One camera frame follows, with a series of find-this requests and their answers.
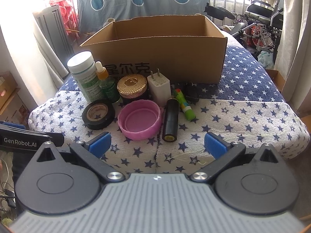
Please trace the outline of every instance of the white supplement bottle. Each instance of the white supplement bottle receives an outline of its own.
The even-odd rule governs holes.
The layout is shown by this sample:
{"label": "white supplement bottle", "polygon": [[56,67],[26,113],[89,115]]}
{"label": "white supplement bottle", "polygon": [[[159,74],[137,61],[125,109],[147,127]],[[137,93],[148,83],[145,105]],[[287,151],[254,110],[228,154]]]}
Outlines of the white supplement bottle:
{"label": "white supplement bottle", "polygon": [[90,51],[83,51],[74,55],[68,60],[67,66],[88,103],[104,98]]}

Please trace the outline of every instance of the white dropper bulb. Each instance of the white dropper bulb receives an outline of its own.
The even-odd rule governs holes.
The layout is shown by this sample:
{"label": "white dropper bulb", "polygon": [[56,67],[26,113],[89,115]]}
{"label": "white dropper bulb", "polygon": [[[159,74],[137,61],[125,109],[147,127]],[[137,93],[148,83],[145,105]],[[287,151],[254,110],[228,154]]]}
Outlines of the white dropper bulb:
{"label": "white dropper bulb", "polygon": [[98,73],[101,73],[101,72],[104,71],[103,65],[101,64],[100,61],[96,61],[95,66],[96,66],[96,69],[97,69]]}

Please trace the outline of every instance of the cardboard box on floor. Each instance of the cardboard box on floor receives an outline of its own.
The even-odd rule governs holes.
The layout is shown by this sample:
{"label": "cardboard box on floor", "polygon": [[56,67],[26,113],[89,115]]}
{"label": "cardboard box on floor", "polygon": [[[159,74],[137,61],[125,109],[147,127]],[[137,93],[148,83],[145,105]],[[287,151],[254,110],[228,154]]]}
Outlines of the cardboard box on floor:
{"label": "cardboard box on floor", "polygon": [[110,75],[150,75],[171,82],[219,83],[227,38],[205,16],[165,15],[111,22],[80,45]]}
{"label": "cardboard box on floor", "polygon": [[17,94],[19,90],[16,88],[0,109],[0,120],[27,126],[30,112]]}
{"label": "cardboard box on floor", "polygon": [[0,108],[4,105],[16,88],[17,83],[10,72],[0,74]]}

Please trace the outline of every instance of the gray gripper base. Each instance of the gray gripper base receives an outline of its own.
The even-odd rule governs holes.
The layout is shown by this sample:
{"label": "gray gripper base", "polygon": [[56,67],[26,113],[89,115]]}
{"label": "gray gripper base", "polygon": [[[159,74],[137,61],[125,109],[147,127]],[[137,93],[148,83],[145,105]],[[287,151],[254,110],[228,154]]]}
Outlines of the gray gripper base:
{"label": "gray gripper base", "polygon": [[304,225],[290,212],[251,216],[224,205],[210,186],[184,174],[131,174],[106,186],[77,212],[42,216],[24,212],[14,233],[293,233]]}

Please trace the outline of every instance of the star-patterned blanket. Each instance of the star-patterned blanket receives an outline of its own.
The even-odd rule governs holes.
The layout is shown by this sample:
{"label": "star-patterned blanket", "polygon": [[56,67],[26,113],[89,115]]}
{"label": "star-patterned blanket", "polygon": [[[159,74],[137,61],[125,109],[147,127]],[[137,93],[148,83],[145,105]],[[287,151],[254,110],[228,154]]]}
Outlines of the star-patterned blanket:
{"label": "star-patterned blanket", "polygon": [[285,159],[297,156],[309,143],[306,126],[252,55],[225,35],[228,45],[221,80],[219,84],[194,84],[200,92],[200,101],[192,105],[196,118],[189,122],[179,113],[178,139],[173,143],[162,140],[163,128],[143,141],[125,137],[117,124],[122,102],[114,104],[116,117],[107,128],[88,129],[81,118],[87,102],[72,77],[54,98],[32,111],[29,126],[36,131],[62,132],[67,144],[110,132],[111,148],[102,160],[124,174],[197,171],[214,160],[204,148],[208,131],[247,147],[272,143]]}

